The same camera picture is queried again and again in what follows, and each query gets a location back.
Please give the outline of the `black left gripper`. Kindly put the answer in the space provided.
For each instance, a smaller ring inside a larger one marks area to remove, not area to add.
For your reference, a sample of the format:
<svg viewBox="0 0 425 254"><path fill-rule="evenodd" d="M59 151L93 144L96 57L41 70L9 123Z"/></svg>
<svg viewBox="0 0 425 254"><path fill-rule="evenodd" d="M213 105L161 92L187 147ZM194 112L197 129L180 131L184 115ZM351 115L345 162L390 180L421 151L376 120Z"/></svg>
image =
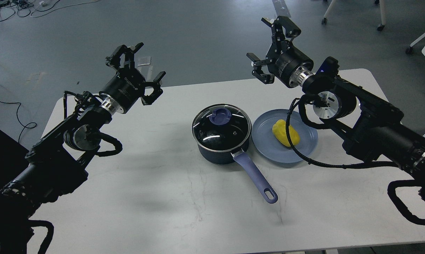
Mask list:
<svg viewBox="0 0 425 254"><path fill-rule="evenodd" d="M100 90L99 95L102 99L112 98L118 104L118 113L127 113L139 98L143 105L152 105L163 94L161 80L166 75L165 71L158 73L153 81L146 81L135 68L135 53L143 45L143 42L131 47L121 45L105 58L105 64L117 72ZM148 88L153 90L146 95Z"/></svg>

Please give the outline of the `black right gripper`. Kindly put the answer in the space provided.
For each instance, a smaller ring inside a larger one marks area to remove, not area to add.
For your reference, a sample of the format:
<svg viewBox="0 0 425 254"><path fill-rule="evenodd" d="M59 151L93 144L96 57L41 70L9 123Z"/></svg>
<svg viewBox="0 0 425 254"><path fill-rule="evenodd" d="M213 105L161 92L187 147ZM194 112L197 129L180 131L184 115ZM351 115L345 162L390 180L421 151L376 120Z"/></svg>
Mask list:
<svg viewBox="0 0 425 254"><path fill-rule="evenodd" d="M299 86L294 73L299 68L311 71L314 62L301 50L293 46L293 40L301 34L301 29L287 16L277 16L275 19L263 17L262 22L271 28L272 43L268 53L270 58L259 59L254 53L247 53L252 63L252 75L264 84L273 84L277 77L286 87ZM262 68L270 65L270 73Z"/></svg>

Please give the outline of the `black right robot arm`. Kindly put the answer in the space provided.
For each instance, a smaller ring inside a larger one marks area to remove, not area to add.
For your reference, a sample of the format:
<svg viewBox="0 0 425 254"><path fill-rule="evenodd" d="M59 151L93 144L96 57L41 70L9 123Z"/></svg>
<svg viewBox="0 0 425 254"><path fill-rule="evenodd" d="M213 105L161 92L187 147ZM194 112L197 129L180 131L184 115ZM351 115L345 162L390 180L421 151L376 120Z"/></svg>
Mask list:
<svg viewBox="0 0 425 254"><path fill-rule="evenodd" d="M340 77L335 58L327 57L318 71L312 72L313 60L293 44L301 29L289 17L262 18L262 22L271 29L272 43L263 60L247 53L253 76L264 84L277 78L288 88L300 86L304 94L292 101L286 123L298 108L304 124L335 132L343 140L346 154L361 163L333 165L311 159L298 151L286 126L284 133L294 152L308 164L325 168L401 169L411 180L389 183L387 194L406 220L425 225L425 218L414 215L396 194L397 188L419 187L419 196L425 201L425 137L401 124L404 114L399 108Z"/></svg>

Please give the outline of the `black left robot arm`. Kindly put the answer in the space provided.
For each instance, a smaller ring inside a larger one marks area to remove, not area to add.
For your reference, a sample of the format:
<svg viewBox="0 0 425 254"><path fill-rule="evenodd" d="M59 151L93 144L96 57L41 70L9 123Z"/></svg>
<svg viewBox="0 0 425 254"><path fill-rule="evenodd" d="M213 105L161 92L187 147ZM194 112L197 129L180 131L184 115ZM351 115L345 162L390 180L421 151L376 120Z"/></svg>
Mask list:
<svg viewBox="0 0 425 254"><path fill-rule="evenodd" d="M135 53L142 46L142 42L120 45L106 58L106 65L116 73L98 94L64 92L64 119L28 151L27 167L9 161L6 168L5 158L12 159L12 155L7 150L0 154L0 254L25 254L34 227L47 229L38 253L47 252L54 226L31 217L42 204L55 202L82 185L95 156L122 151L119 140L100 130L115 113L126 114L138 99L150 105L162 95L166 72L147 81L135 67Z"/></svg>

